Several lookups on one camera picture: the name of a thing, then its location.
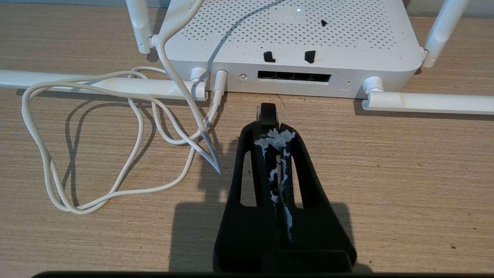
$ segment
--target router antenna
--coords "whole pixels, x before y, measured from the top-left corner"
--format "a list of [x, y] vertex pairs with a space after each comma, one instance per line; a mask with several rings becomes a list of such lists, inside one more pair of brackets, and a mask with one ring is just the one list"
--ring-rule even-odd
[[436, 63], [439, 54], [444, 48], [453, 32], [456, 24], [461, 18], [470, 0], [446, 0], [439, 15], [432, 26], [424, 48], [427, 50], [427, 56], [424, 59], [423, 66], [431, 68]]
[[153, 35], [147, 1], [126, 0], [128, 14], [134, 29], [137, 48], [142, 54], [149, 54], [149, 38]]

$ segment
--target black tape piece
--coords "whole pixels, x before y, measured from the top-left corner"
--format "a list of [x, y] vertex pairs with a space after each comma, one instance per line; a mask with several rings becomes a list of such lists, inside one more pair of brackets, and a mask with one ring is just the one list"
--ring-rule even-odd
[[264, 62], [276, 63], [276, 59], [273, 58], [273, 53], [271, 51], [266, 51], [264, 53]]
[[306, 51], [305, 52], [305, 60], [309, 63], [314, 63], [314, 59], [316, 58], [316, 51]]

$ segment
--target wooden desk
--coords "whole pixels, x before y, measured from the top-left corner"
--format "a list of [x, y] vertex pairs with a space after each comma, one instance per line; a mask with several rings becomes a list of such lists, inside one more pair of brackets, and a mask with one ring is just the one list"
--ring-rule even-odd
[[[433, 19], [412, 22], [423, 43]], [[158, 65], [138, 53], [124, 8], [2, 4], [0, 26], [1, 69], [102, 74]], [[493, 45], [494, 20], [463, 19], [436, 67], [424, 69], [404, 91], [492, 95]], [[493, 117], [370, 116], [352, 99], [247, 93], [225, 99], [213, 133], [223, 175], [196, 157], [174, 188], [120, 197], [76, 216], [49, 201], [39, 152], [21, 118], [21, 96], [0, 89], [1, 276], [211, 270], [237, 136], [261, 102], [276, 103], [280, 120], [302, 134], [355, 242], [358, 271], [494, 271]], [[176, 103], [172, 110], [195, 130], [187, 107]], [[67, 174], [67, 191], [84, 203], [109, 190], [137, 133], [128, 104], [39, 97], [34, 114], [60, 173]], [[187, 147], [168, 145], [149, 121], [145, 136], [122, 188], [167, 183], [183, 167]], [[70, 165], [76, 152], [77, 171]]]

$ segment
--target ethernet port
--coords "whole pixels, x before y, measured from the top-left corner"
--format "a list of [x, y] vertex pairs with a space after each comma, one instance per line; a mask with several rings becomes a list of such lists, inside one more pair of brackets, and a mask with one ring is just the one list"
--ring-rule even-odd
[[310, 73], [295, 73], [296, 80], [309, 80]]
[[293, 78], [293, 72], [277, 72], [276, 77], [279, 79], [291, 79]]
[[311, 80], [317, 82], [328, 82], [330, 74], [312, 74]]
[[263, 78], [263, 79], [273, 79], [276, 75], [276, 72], [274, 71], [258, 71], [257, 72], [257, 78]]

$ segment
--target desk surface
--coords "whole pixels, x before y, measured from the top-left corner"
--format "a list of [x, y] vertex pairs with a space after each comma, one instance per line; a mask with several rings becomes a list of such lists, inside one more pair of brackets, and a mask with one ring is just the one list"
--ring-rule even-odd
[[[423, 43], [433, 19], [412, 23]], [[0, 26], [1, 69], [102, 74], [157, 65], [137, 52], [124, 8], [2, 4]], [[494, 20], [461, 20], [436, 67], [415, 76], [404, 91], [492, 95], [493, 44]], [[120, 197], [94, 214], [76, 216], [50, 203], [38, 149], [21, 118], [20, 93], [0, 89], [2, 276], [211, 270], [237, 136], [255, 120], [261, 102], [275, 103], [280, 120], [302, 134], [355, 242], [357, 271], [494, 272], [492, 117], [369, 115], [356, 109], [358, 102], [337, 98], [247, 93], [225, 98], [212, 133], [223, 175], [196, 157], [190, 174], [174, 188]], [[109, 190], [137, 133], [128, 104], [46, 96], [33, 106], [69, 195], [84, 203]], [[149, 116], [149, 106], [141, 107]], [[188, 108], [171, 107], [186, 129], [194, 130]], [[142, 149], [122, 188], [171, 181], [188, 153], [156, 136], [149, 121]], [[76, 153], [74, 168], [70, 157]], [[249, 189], [248, 171], [245, 175]], [[251, 199], [247, 190], [245, 202]]]

